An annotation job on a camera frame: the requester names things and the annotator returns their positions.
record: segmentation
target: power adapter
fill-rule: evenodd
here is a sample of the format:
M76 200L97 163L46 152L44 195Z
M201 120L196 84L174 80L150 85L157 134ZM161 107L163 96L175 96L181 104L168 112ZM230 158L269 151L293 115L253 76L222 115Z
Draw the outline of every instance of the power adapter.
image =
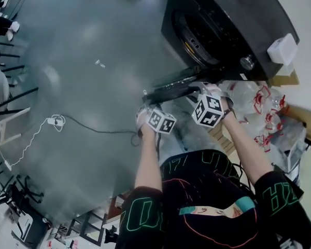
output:
M5 165L7 166L7 168L8 168L8 170L12 170L12 168L11 168L11 166L10 166L10 164L8 163L8 161L7 160L5 160Z
M47 123L53 126L62 127L63 126L63 120L61 119L55 119L55 118L48 118Z

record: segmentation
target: black appliance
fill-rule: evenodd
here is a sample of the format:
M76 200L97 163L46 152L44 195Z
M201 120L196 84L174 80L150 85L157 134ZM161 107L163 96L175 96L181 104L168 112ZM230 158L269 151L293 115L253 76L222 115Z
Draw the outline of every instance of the black appliance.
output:
M214 81L273 78L282 65L271 62L268 47L288 33L299 43L278 0L168 0L162 33Z

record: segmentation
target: black cable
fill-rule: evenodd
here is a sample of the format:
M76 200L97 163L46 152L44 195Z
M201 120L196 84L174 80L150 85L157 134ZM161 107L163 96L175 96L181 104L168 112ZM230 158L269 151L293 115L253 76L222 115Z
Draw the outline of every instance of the black cable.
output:
M247 179L248 179L249 188L251 189L251 182L250 182L249 178L247 178Z
M157 141L157 145L155 147L155 149L157 151L157 155L158 155L158 161L160 160L160 140L161 140L161 133L158 133L158 141Z
M242 166L241 165L238 165L238 164L236 164L236 163L232 163L234 166L237 166L237 167L239 167L239 170L240 170L240 172L241 172L241 174L240 174L240 176L239 176L239 179L241 179L241 177L242 177L242 175L243 175L243 168L242 168Z
M245 193L252 199L252 200L255 200L256 199L256 196L254 195L254 193L252 192L251 188L249 188L246 184L243 184L240 182L240 185L241 185L241 189L243 191L245 191Z
M11 18L11 16L13 15L15 9L17 8L17 6L19 5L20 2L21 2L21 0L19 0L19 1L17 2L17 4L15 5L14 9L13 9L12 12L10 13L8 19L14 20L14 19L16 18L17 14L18 14L18 12L20 12L20 10L21 10L21 8L22 8L22 6L23 6L25 0L23 0L23 2L21 3L21 6L20 6L19 10L16 12L15 16L13 16L13 17Z
M138 144L134 144L133 143L133 140L134 138L138 135L137 135L137 132L136 131L131 131L131 130L120 130L120 131L99 131L99 130L95 130L91 127L88 127L86 126L85 124L81 123L80 121L76 120L74 117L70 116L70 115L66 115L66 114L61 114L60 116L63 116L63 117L67 117L69 118L70 120L74 121L75 123L79 124L80 126L90 130L90 131L93 131L95 133L98 133L98 134L133 134L131 136L131 139L130 139L130 143L131 145L133 145L134 147L138 147L140 145L140 140L139 140L139 143Z

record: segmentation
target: person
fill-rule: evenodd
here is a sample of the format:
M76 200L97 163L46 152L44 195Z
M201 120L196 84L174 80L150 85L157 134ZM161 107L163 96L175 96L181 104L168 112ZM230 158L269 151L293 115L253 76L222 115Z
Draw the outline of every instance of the person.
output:
M137 125L142 156L135 188L122 206L117 249L271 249L280 248L283 241L291 248L310 248L311 222L289 179L274 171L225 100L222 105L226 111L222 124L255 195L242 186L220 145L212 140L201 143L199 138L209 135L191 120L188 111L164 110L177 119L172 133L180 137L183 153L164 160L162 146L171 141L172 134L163 134L158 157L156 134L145 124L147 113L141 110Z
M9 0L1 0L0 8L5 8L7 6ZM13 39L13 33L16 33L20 28L20 24L17 21L11 21L2 17L0 13L0 35L7 36L8 40L11 41Z

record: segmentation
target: gray floor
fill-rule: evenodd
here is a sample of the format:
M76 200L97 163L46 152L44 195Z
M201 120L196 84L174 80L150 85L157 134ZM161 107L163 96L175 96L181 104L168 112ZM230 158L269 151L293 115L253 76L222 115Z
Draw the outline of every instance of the gray floor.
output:
M184 68L161 35L165 5L166 0L26 0L13 39L18 47L3 51L23 55L17 61L27 65L18 77L20 88L37 85L39 91L19 104L31 104L32 111L10 127L23 136L2 147L6 159L16 162L52 114L69 114L99 130L134 130L143 90ZM44 125L13 172L28 174L45 192L39 209L65 222L129 189L138 156L130 135L96 134L67 119L61 133Z

